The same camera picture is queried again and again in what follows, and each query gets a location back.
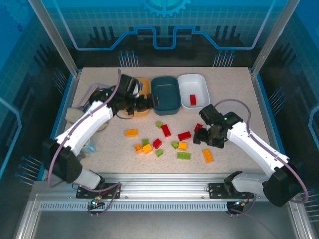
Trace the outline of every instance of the yellow lego brick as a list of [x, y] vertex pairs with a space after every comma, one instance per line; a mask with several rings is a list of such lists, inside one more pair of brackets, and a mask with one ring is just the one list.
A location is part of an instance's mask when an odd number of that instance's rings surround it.
[[125, 131], [125, 136], [126, 137], [134, 137], [138, 135], [138, 130], [137, 129], [131, 129], [131, 130], [126, 130]]
[[178, 149], [186, 151], [187, 150], [187, 143], [179, 142]]
[[150, 146], [150, 144], [147, 144], [143, 147], [144, 154], [148, 154], [151, 151], [152, 151], [152, 147]]
[[143, 152], [143, 149], [142, 149], [141, 145], [139, 145], [139, 144], [135, 145], [134, 148], [135, 148], [135, 151], [137, 154]]
[[203, 155], [204, 155], [206, 163], [211, 163], [214, 161], [213, 156], [211, 155], [209, 149], [204, 149]]

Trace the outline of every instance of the lego brick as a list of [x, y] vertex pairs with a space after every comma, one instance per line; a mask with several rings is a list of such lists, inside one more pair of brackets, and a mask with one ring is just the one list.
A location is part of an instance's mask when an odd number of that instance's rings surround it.
[[125, 136], [126, 137], [134, 137], [138, 135], [138, 130], [137, 129], [130, 129], [125, 131]]
[[166, 138], [171, 136], [171, 133], [169, 131], [167, 124], [163, 125], [161, 128]]
[[203, 155], [204, 155], [206, 163], [211, 163], [214, 161], [213, 156], [211, 155], [209, 149], [204, 149]]
[[179, 142], [178, 149], [186, 151], [187, 150], [187, 143]]
[[190, 159], [190, 153], [178, 152], [177, 158], [179, 159]]
[[143, 138], [142, 139], [142, 146], [145, 146], [149, 143], [149, 139], [148, 138]]
[[158, 151], [155, 151], [155, 154], [157, 157], [161, 157], [163, 155], [163, 150], [159, 149]]
[[179, 138], [179, 141], [184, 141], [184, 140], [191, 138], [191, 134], [190, 134], [190, 132], [181, 133], [178, 135], [178, 138]]
[[135, 151], [136, 151], [137, 154], [143, 152], [143, 149], [142, 149], [140, 144], [135, 145], [134, 148], [135, 148]]
[[178, 143], [176, 141], [171, 143], [171, 145], [173, 146], [174, 149], [178, 149]]
[[163, 126], [163, 123], [160, 121], [157, 121], [155, 125], [157, 128], [161, 128]]
[[191, 106], [196, 105], [196, 95], [190, 95], [190, 105]]
[[149, 145], [149, 144], [147, 144], [147, 145], [145, 145], [144, 147], [143, 147], [143, 152], [144, 152], [144, 154], [148, 154], [149, 152], [151, 152], [152, 151], [152, 147]]
[[160, 141], [159, 139], [156, 139], [156, 140], [153, 142], [152, 146], [153, 146], [155, 149], [158, 149], [158, 148], [161, 146], [161, 144], [162, 144], [162, 141]]
[[200, 128], [203, 128], [203, 126], [201, 124], [197, 124], [194, 132], [198, 131]]

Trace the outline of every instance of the beige tabletop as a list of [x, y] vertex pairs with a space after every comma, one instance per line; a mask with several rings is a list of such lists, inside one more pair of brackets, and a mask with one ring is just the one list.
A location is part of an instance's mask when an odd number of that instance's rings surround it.
[[[245, 102], [252, 112], [251, 130], [265, 142], [269, 142], [248, 68], [141, 67], [121, 68], [121, 71], [123, 74], [149, 80], [157, 76], [170, 75], [178, 78], [183, 74], [201, 74], [206, 79], [211, 103], [215, 104], [226, 98]], [[73, 106], [78, 105], [92, 84], [114, 85], [117, 78], [117, 68], [83, 68]], [[223, 114], [234, 111], [244, 120], [247, 119], [246, 109], [238, 103], [223, 103], [218, 109]], [[158, 120], [168, 125], [171, 137], [165, 138], [163, 131], [155, 126]], [[81, 163], [95, 172], [112, 173], [232, 173], [236, 170], [262, 172], [253, 159], [231, 142], [225, 143], [224, 149], [218, 149], [205, 143], [193, 144], [192, 139], [188, 139], [185, 142], [188, 144], [187, 152], [191, 153], [191, 160], [177, 159], [178, 150], [175, 150], [171, 143], [178, 141], [177, 135], [183, 132], [190, 131], [193, 136], [197, 123], [204, 125], [199, 114], [188, 113], [182, 107], [177, 114], [170, 116], [158, 116], [150, 110], [147, 116], [133, 117], [130, 120], [113, 117], [105, 131], [93, 136], [96, 152], [87, 154]], [[128, 129], [137, 129], [139, 135], [125, 137], [124, 131]], [[164, 155], [157, 158], [154, 149], [147, 155], [137, 155], [134, 145], [141, 144], [143, 138], [148, 138], [150, 143], [157, 138], [162, 140], [160, 149]], [[214, 162], [205, 162], [203, 149], [210, 149]]]

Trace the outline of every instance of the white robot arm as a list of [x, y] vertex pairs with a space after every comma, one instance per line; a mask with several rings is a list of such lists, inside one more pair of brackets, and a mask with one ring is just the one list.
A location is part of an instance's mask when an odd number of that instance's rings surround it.
[[208, 127], [195, 133], [194, 143], [204, 141], [210, 146], [223, 148], [224, 142], [229, 140], [244, 150], [265, 172], [264, 176], [258, 178], [242, 172], [232, 174], [230, 179], [227, 178], [227, 181], [231, 180], [231, 190], [265, 194], [276, 206], [284, 205], [301, 190], [295, 176], [278, 158], [299, 173], [301, 163], [292, 162], [266, 144], [238, 115], [233, 112], [222, 115], [213, 105], [204, 107], [199, 114]]
[[145, 110], [158, 105], [157, 97], [152, 94], [148, 94], [146, 98], [144, 95], [139, 96], [142, 84], [131, 76], [120, 75], [117, 91], [109, 99], [113, 93], [111, 88], [94, 92], [85, 114], [56, 139], [48, 139], [43, 143], [44, 168], [49, 170], [53, 161], [53, 174], [67, 183], [76, 183], [89, 189], [101, 188], [104, 179], [84, 169], [76, 158], [83, 145], [119, 110], [126, 109], [131, 115], [134, 110]]

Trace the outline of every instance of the green lego brick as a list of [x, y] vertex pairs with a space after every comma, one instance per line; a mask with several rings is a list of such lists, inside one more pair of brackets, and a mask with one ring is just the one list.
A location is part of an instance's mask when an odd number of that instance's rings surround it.
[[149, 139], [148, 138], [143, 138], [142, 139], [142, 145], [145, 146], [145, 145], [148, 145], [149, 143]]
[[174, 149], [178, 149], [178, 143], [176, 141], [174, 141], [171, 145]]
[[163, 150], [160, 149], [158, 151], [155, 151], [155, 154], [156, 154], [157, 157], [160, 157], [160, 156], [163, 155]]
[[177, 158], [179, 159], [190, 159], [190, 153], [178, 152]]
[[155, 125], [157, 128], [161, 128], [163, 126], [163, 123], [160, 121], [157, 121]]

